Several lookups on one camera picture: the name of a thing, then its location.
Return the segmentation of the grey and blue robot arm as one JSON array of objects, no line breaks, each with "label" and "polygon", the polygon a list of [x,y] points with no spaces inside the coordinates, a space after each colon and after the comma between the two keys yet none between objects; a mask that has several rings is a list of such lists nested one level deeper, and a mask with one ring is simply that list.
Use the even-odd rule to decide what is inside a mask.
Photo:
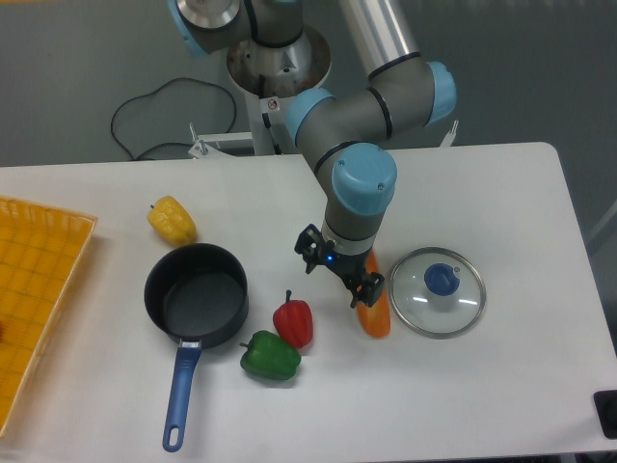
[{"label": "grey and blue robot arm", "polygon": [[324,86],[332,58],[304,20],[300,1],[172,1],[168,8],[194,53],[227,52],[228,74],[254,106],[257,151],[294,148],[326,194],[321,227],[295,250],[308,269],[325,266],[354,304],[374,304],[385,279],[367,267],[397,170],[382,143],[447,117],[457,100],[452,74],[426,61],[398,1],[344,1],[345,23],[368,85],[345,98]]}]

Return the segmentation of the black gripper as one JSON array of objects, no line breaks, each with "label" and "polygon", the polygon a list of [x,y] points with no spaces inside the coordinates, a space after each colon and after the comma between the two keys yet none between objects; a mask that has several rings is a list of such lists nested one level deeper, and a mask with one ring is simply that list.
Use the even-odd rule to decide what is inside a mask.
[{"label": "black gripper", "polygon": [[351,308],[359,304],[372,307],[382,296],[385,277],[365,270],[368,250],[358,255],[342,254],[332,240],[324,240],[319,229],[309,224],[300,232],[294,251],[302,257],[307,274],[323,265],[337,275],[352,294]]}]

